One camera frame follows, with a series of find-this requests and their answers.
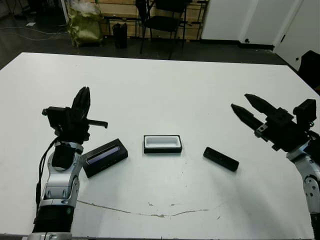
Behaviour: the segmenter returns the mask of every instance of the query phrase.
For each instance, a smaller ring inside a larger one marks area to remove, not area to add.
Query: black cable
[[[49,145],[49,147],[46,149],[46,151],[44,152],[40,163],[39,163],[39,179],[38,182],[36,184],[36,188],[35,188],[35,203],[36,203],[36,212],[38,212],[38,208],[39,208],[39,204],[40,204],[40,200],[41,200],[41,179],[42,179],[42,175],[44,173],[44,167],[45,167],[45,162],[46,162],[46,157],[47,154],[49,152],[49,150],[54,146],[54,144],[58,141],[59,137],[57,136]]]

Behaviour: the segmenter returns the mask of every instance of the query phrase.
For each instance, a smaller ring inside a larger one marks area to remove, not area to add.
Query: black box
[[[143,152],[145,154],[181,153],[182,143],[179,135],[145,135]]]
[[[117,138],[83,156],[83,169],[88,178],[128,157],[128,151]]]

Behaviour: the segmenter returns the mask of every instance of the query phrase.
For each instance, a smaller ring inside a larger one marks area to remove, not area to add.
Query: black chair
[[[169,16],[153,16],[150,17],[150,10],[155,4],[155,7],[159,10],[172,12],[172,17]],[[180,26],[181,17],[184,13],[184,23],[183,23],[183,39],[182,48],[185,42],[185,31],[186,31],[186,15],[187,15],[187,4],[185,0],[154,0],[151,5],[149,0],[136,0],[135,5],[138,8],[139,16],[142,23],[142,43],[140,48],[140,54],[145,41],[146,29],[150,29],[150,38],[152,39],[152,29],[165,31],[170,33],[170,39],[172,38],[172,33],[174,32],[174,38],[172,42],[172,47],[169,55],[169,60],[171,58],[172,52],[174,50],[175,41],[177,37],[177,32]],[[175,13],[179,14],[178,18],[174,18]]]
[[[320,54],[308,51],[301,57],[301,65],[298,75],[310,87],[315,89],[320,86]]]

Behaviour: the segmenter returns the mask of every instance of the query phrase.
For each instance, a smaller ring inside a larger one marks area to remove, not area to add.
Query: trash can
[[[126,48],[128,25],[126,23],[122,25],[117,23],[116,25],[113,25],[112,31],[115,47],[118,49]]]

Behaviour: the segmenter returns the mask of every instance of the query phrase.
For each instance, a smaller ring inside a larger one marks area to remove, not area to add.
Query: dark floor
[[[56,33],[57,31],[63,33],[66,31],[63,26],[61,27],[61,25],[65,24],[63,16],[58,18],[15,19],[9,15],[0,19],[0,33],[14,33],[32,39],[47,39],[53,36],[21,28],[1,29],[25,27],[28,22],[33,21],[36,22],[36,25],[28,28],[49,33]],[[67,33],[55,35],[49,40],[38,41],[11,34],[0,34],[0,69],[21,52],[167,60],[170,51],[169,43],[167,40],[146,40],[143,53],[140,54],[141,39],[137,38],[128,38],[128,47],[125,49],[115,48],[114,39],[110,37],[104,39],[102,47],[82,46],[77,48],[72,46]],[[239,48],[236,45],[201,44],[199,42],[185,42],[183,49],[181,48],[181,42],[178,42],[175,45],[171,59],[286,65],[280,57],[270,50]]]

